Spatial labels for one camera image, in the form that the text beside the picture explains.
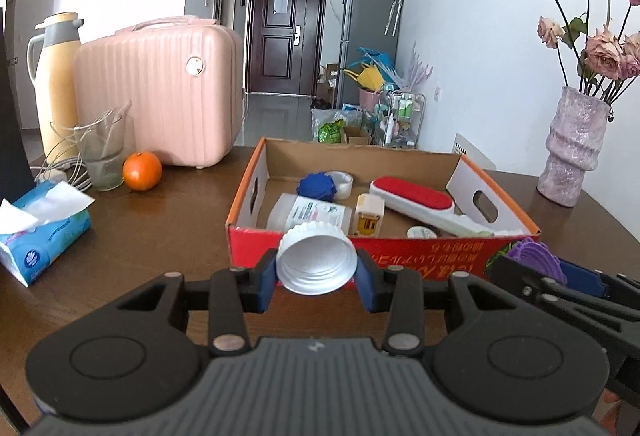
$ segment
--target tiled floor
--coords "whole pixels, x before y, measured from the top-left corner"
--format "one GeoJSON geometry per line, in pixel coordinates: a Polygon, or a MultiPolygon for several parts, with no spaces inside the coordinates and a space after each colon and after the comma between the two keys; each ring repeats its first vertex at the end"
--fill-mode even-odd
{"type": "Polygon", "coordinates": [[[25,129],[22,132],[22,145],[24,146],[24,152],[27,154],[27,160],[32,165],[34,161],[44,155],[39,129],[25,129]]]}
{"type": "Polygon", "coordinates": [[[311,99],[249,94],[244,127],[236,145],[257,145],[260,137],[311,140],[311,99]]]}

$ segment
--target yellow thermos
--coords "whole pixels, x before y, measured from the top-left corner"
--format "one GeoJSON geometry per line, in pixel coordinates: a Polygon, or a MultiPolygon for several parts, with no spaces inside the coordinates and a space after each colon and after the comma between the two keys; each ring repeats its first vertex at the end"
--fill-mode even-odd
{"type": "Polygon", "coordinates": [[[62,12],[44,20],[36,30],[44,28],[44,34],[30,39],[27,45],[27,68],[36,89],[36,105],[40,134],[47,162],[76,156],[78,150],[72,142],[61,142],[51,124],[62,134],[78,125],[76,88],[74,86],[74,57],[80,48],[78,28],[84,20],[76,12],[62,12]],[[43,41],[37,70],[33,65],[33,47],[43,41]]]}

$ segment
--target white bottle cap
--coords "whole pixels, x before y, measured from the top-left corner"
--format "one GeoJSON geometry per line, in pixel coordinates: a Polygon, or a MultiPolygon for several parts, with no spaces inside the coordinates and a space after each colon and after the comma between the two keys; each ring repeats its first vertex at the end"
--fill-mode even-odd
{"type": "Polygon", "coordinates": [[[411,227],[407,230],[406,236],[413,239],[436,239],[438,237],[435,232],[427,227],[423,227],[422,225],[411,227]]]}
{"type": "Polygon", "coordinates": [[[345,285],[356,271],[351,240],[334,225],[297,225],[280,240],[276,273],[282,285],[301,295],[320,295],[345,285]]]}
{"type": "Polygon", "coordinates": [[[351,187],[353,186],[353,176],[348,172],[329,171],[325,172],[333,181],[337,192],[334,200],[346,200],[351,195],[351,187]]]}

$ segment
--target tissue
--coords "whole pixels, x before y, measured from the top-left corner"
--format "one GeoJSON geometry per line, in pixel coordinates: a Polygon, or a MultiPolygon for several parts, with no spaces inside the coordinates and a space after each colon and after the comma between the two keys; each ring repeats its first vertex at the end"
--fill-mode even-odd
{"type": "Polygon", "coordinates": [[[66,182],[43,182],[13,205],[0,204],[0,263],[31,285],[91,226],[94,199],[66,182]]]}

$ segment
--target wooden table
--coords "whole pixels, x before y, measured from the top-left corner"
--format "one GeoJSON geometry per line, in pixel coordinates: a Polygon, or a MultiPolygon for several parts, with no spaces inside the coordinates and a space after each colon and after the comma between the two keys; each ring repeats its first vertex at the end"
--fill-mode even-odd
{"type": "MultiPolygon", "coordinates": [[[[207,279],[228,266],[225,219],[252,148],[235,147],[215,167],[166,169],[158,188],[100,194],[91,206],[94,227],[81,236],[31,288],[0,269],[0,384],[29,422],[38,417],[24,376],[30,348],[61,326],[116,299],[166,270],[207,279]]],[[[590,269],[640,277],[640,243],[588,194],[574,209],[551,203],[532,176],[492,173],[543,232],[558,256],[590,269]]],[[[264,315],[245,315],[253,340],[372,336],[380,340],[386,314],[363,311],[354,290],[299,297],[279,289],[264,315]]],[[[203,344],[206,314],[192,316],[189,336],[203,344]]],[[[444,336],[441,314],[427,312],[428,342],[444,336]]],[[[0,436],[11,434],[0,421],[0,436]]]]}

